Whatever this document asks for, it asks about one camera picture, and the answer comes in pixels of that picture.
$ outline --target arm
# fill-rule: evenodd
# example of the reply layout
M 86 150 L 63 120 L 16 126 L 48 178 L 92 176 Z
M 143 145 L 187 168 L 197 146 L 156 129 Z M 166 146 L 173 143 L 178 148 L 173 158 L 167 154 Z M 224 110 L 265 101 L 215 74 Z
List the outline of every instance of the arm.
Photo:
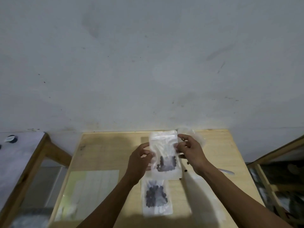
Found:
M 78 228 L 112 228 L 114 226 L 127 196 L 133 186 L 143 177 L 152 159 L 152 153 L 144 149 L 147 146 L 149 146 L 148 142 L 141 144 L 131 154 L 128 168 L 123 178 L 103 202 L 79 224 Z
M 184 134 L 179 134 L 178 136 L 184 140 L 184 142 L 180 142 L 177 145 L 177 151 L 183 153 L 180 157 L 187 158 L 194 171 L 206 180 L 238 227 L 292 227 L 248 196 L 213 166 L 207 160 L 202 147 L 194 138 Z

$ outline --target wooden frame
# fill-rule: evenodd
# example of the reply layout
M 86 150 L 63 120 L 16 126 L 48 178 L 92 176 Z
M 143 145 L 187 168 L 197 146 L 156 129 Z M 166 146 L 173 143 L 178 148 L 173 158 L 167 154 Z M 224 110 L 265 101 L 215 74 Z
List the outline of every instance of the wooden frame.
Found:
M 292 224 L 294 227 L 297 225 L 303 225 L 304 220 L 288 218 L 284 208 L 282 207 L 278 197 L 276 196 L 276 192 L 284 192 L 284 191 L 304 191 L 304 185 L 301 184 L 270 184 L 265 173 L 261 168 L 261 164 L 265 164 L 272 159 L 275 159 L 283 154 L 286 154 L 294 149 L 297 149 L 304 145 L 304 136 L 297 138 L 296 140 L 260 157 L 256 161 L 249 163 L 247 165 L 248 168 L 254 168 L 259 175 L 264 187 L 271 198 L 279 216 L 284 219 L 286 222 Z
M 0 227 L 8 227 L 16 216 L 19 206 L 34 179 L 43 159 L 48 157 L 61 165 L 69 167 L 72 156 L 51 142 L 50 136 L 44 133 L 32 157 L 27 163 L 18 183 L 7 199 L 0 213 Z

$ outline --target white wall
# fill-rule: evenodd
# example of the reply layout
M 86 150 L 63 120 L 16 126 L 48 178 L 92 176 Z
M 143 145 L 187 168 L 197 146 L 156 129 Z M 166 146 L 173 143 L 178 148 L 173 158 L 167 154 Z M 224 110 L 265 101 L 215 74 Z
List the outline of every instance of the white wall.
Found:
M 0 132 L 304 134 L 303 0 L 0 0 Z

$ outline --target right hand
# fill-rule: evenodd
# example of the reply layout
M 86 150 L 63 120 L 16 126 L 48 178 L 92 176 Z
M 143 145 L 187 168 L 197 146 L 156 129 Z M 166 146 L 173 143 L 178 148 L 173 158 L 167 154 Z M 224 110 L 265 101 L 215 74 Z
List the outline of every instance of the right hand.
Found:
M 178 134 L 177 136 L 183 140 L 176 147 L 178 153 L 183 153 L 179 155 L 180 158 L 186 158 L 189 164 L 192 165 L 193 170 L 198 175 L 201 175 L 203 166 L 209 163 L 201 145 L 190 135 Z

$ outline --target white plastic bag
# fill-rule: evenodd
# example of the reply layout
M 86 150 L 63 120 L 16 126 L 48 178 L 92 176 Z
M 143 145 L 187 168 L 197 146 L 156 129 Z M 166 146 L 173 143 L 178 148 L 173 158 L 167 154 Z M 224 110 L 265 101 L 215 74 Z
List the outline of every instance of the white plastic bag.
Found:
M 141 179 L 141 202 L 144 217 L 173 214 L 168 181 L 144 176 Z
M 155 154 L 151 166 L 152 178 L 156 180 L 178 180 L 182 177 L 181 163 L 174 148 L 177 143 L 176 130 L 151 132 L 150 149 Z
M 180 134 L 180 133 L 192 136 L 192 138 L 194 138 L 196 141 L 198 141 L 200 143 L 201 147 L 203 147 L 205 145 L 205 139 L 198 133 L 195 133 L 195 131 L 189 127 L 178 128 L 177 134 Z

